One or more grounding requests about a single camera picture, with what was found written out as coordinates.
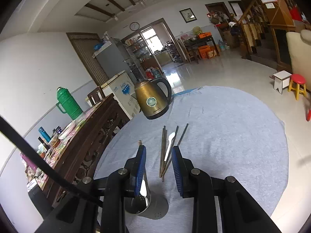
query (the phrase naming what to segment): gold kettle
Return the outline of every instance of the gold kettle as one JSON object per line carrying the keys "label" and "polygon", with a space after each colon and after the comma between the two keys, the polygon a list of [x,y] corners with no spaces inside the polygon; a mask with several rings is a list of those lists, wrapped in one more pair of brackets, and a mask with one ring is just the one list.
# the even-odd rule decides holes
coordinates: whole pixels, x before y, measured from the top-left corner
{"label": "gold kettle", "polygon": [[[167,87],[167,97],[158,86],[159,82],[163,82]],[[135,85],[135,93],[138,104],[148,119],[156,119],[169,109],[172,89],[169,82],[162,77],[139,81]]]}

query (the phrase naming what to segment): beige sofa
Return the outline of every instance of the beige sofa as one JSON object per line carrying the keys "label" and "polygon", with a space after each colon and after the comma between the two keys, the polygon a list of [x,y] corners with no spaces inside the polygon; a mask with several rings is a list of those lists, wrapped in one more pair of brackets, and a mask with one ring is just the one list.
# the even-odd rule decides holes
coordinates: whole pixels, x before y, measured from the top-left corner
{"label": "beige sofa", "polygon": [[293,73],[302,75],[307,89],[311,90],[311,31],[287,32],[286,38]]}

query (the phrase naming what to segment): spoon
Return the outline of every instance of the spoon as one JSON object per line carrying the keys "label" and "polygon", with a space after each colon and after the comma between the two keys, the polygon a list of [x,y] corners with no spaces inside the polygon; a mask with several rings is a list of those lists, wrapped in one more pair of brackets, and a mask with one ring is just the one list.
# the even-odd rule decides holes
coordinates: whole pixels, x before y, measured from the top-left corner
{"label": "spoon", "polygon": [[173,140],[174,137],[175,137],[175,132],[172,132],[172,133],[169,135],[169,146],[168,146],[168,148],[167,148],[167,150],[166,150],[166,154],[165,154],[164,161],[166,161],[166,160],[167,160],[167,157],[169,156],[169,149],[170,149],[170,147],[171,147],[172,140]]}

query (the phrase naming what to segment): kettle handle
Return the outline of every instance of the kettle handle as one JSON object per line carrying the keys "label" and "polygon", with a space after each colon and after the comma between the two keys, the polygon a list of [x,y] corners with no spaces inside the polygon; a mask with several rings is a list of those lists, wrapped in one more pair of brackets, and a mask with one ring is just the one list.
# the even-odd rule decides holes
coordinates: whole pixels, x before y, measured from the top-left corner
{"label": "kettle handle", "polygon": [[171,85],[169,84],[169,82],[166,79],[164,79],[163,77],[154,78],[150,82],[154,83],[156,85],[159,82],[163,82],[164,83],[164,85],[167,87],[167,103],[169,104],[169,102],[171,101],[171,98],[172,98],[172,88],[171,88]]}
{"label": "kettle handle", "polygon": [[62,112],[63,114],[66,114],[67,112],[66,112],[66,110],[65,110],[65,112],[60,108],[60,102],[58,102],[57,104],[56,104],[56,106],[57,106],[57,108],[59,108],[59,110],[60,110],[60,112]]}

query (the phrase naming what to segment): blue bottle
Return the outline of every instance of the blue bottle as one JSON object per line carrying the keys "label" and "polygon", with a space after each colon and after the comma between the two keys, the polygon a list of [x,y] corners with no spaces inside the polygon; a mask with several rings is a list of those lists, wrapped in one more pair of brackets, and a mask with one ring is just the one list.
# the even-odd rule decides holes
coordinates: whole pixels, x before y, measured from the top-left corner
{"label": "blue bottle", "polygon": [[42,126],[39,128],[39,132],[40,132],[40,134],[42,135],[42,137],[44,137],[44,139],[45,139],[47,142],[50,142],[50,141],[51,141],[50,136],[46,133],[46,131],[44,130],[44,128],[43,128]]}

